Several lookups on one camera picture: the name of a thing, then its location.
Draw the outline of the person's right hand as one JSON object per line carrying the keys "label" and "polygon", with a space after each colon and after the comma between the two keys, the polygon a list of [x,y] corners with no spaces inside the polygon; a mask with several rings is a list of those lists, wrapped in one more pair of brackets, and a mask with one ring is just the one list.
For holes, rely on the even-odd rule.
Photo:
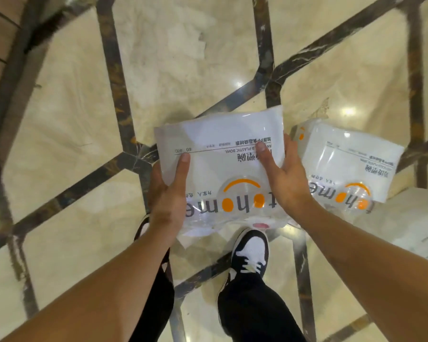
{"label": "person's right hand", "polygon": [[307,208],[315,203],[309,192],[305,169],[297,152],[297,143],[283,135],[285,158],[277,176],[267,176],[272,193],[283,210],[298,224],[307,217]]}

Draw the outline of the person's left hand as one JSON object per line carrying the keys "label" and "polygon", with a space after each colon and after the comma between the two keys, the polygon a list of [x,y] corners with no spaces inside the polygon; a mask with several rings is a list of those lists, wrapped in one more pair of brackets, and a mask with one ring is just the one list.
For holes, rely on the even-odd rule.
{"label": "person's left hand", "polygon": [[157,161],[152,168],[148,190],[150,230],[157,231],[171,245],[182,228],[186,204],[186,195],[177,194],[171,184],[165,184],[160,161]]}

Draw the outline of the large clear plastic bowl packet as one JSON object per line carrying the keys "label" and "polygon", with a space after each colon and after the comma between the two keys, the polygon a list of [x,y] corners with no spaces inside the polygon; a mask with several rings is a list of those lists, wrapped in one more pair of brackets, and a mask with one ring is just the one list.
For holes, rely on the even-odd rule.
{"label": "large clear plastic bowl packet", "polygon": [[236,224],[283,228],[291,218],[279,206],[255,145],[274,161],[285,158],[283,107],[251,113],[212,114],[154,128],[162,178],[173,182],[178,158],[190,154],[185,221],[179,237],[204,237]]}

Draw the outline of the person's left forearm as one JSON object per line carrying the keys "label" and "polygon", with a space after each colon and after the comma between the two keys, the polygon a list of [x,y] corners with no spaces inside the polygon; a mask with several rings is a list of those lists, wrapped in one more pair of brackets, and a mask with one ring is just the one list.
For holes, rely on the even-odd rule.
{"label": "person's left forearm", "polygon": [[1,342],[128,342],[177,230],[150,226]]}

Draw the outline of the person's right forearm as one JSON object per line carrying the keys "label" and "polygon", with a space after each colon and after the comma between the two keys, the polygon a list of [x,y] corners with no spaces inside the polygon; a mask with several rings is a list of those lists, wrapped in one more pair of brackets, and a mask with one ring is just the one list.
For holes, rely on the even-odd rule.
{"label": "person's right forearm", "polygon": [[291,213],[389,342],[428,342],[427,259],[315,201],[298,204]]}

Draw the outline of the black white left shoe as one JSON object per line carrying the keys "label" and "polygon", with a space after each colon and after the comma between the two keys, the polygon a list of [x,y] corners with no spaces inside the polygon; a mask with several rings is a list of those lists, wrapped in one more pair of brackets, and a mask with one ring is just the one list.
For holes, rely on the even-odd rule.
{"label": "black white left shoe", "polygon": [[146,214],[142,218],[142,220],[140,221],[138,230],[135,234],[134,241],[137,241],[140,238],[140,236],[147,231],[147,229],[149,227],[149,219],[150,219],[150,214]]}

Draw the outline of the black white shoe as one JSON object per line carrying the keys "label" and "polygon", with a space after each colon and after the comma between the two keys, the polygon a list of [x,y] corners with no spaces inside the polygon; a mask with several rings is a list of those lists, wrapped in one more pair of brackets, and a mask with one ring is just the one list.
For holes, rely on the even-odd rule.
{"label": "black white shoe", "polygon": [[266,234],[245,228],[238,236],[232,253],[228,282],[242,275],[257,275],[261,279],[267,269],[269,244]]}
{"label": "black white shoe", "polygon": [[142,218],[142,220],[140,221],[138,230],[135,234],[134,241],[137,241],[140,238],[140,236],[147,231],[147,229],[149,227],[149,219],[150,219],[150,214],[146,214]]}

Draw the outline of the small clear plastic bowl packet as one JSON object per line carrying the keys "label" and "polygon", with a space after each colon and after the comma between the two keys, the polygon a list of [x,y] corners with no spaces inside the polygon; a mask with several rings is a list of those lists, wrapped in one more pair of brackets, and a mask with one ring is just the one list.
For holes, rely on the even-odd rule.
{"label": "small clear plastic bowl packet", "polygon": [[296,126],[292,136],[309,191],[326,210],[353,221],[387,200],[403,146],[319,118]]}

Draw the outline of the black white right shoe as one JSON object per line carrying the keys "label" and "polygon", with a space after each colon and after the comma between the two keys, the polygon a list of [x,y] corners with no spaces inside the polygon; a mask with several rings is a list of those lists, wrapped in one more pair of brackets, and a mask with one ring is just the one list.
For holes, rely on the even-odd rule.
{"label": "black white right shoe", "polygon": [[238,236],[232,253],[228,282],[242,275],[257,275],[261,279],[267,269],[269,244],[266,234],[245,228]]}

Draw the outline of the black trousers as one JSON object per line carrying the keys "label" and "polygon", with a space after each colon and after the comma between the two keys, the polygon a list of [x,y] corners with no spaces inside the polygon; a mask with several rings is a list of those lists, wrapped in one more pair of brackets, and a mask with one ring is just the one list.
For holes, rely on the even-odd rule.
{"label": "black trousers", "polygon": [[[129,342],[157,342],[173,309],[175,289],[162,259],[142,315]],[[293,315],[280,296],[260,275],[241,275],[220,292],[220,322],[233,342],[306,342]]]}

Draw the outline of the white plastic bag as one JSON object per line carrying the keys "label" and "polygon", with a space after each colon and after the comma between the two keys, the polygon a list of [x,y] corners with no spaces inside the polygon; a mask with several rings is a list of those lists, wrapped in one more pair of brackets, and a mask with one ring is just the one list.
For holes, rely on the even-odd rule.
{"label": "white plastic bag", "polygon": [[428,189],[406,189],[353,225],[428,260]]}

